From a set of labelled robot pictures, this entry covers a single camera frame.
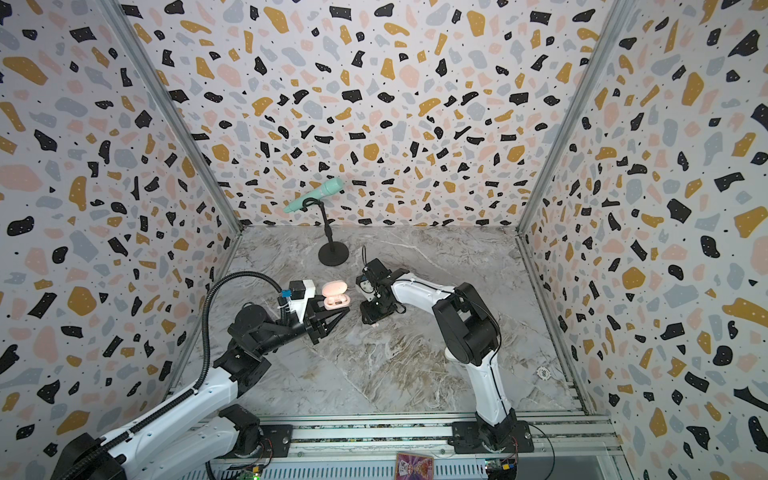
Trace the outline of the pink earbud charging case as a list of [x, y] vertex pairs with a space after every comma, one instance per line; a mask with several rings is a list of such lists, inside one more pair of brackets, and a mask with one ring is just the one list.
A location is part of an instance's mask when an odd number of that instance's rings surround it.
[[323, 285], [321, 294], [326, 310], [337, 310], [348, 307], [351, 299], [347, 294], [348, 285], [342, 280], [334, 280]]

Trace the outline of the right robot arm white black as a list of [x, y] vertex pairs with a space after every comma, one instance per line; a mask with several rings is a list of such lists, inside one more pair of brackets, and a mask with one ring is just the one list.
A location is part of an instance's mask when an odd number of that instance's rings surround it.
[[394, 313], [418, 309], [437, 322], [446, 357], [466, 367], [479, 420], [497, 427], [514, 421], [499, 371], [502, 335], [498, 321], [469, 283], [445, 286], [408, 270], [390, 270], [378, 260], [367, 263], [355, 284], [365, 300], [360, 306], [365, 324], [373, 325]]

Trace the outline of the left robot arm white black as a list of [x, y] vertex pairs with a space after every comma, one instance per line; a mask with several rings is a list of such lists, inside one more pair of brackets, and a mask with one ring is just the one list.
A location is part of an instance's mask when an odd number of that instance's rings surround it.
[[311, 300], [303, 320], [291, 311], [285, 322], [263, 307], [245, 304], [228, 332], [230, 343], [204, 380], [197, 380], [147, 414], [100, 437], [82, 434], [67, 444], [53, 471], [55, 479], [173, 479], [230, 454], [277, 457], [290, 440], [287, 427], [262, 425], [238, 404], [270, 367], [267, 354], [308, 336], [326, 337], [349, 310], [326, 310]]

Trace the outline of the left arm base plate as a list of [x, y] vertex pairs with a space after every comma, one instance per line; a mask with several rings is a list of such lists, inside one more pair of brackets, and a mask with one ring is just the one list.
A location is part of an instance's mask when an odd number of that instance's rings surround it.
[[286, 458], [292, 443], [294, 427], [291, 424], [251, 426], [237, 433], [235, 444], [217, 459], [257, 462]]

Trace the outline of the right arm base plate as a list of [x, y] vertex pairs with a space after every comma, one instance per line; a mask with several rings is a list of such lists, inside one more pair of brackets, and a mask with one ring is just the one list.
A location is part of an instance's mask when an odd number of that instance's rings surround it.
[[480, 419], [454, 422], [447, 443], [457, 454], [514, 454], [535, 450], [529, 424], [523, 420], [496, 426]]

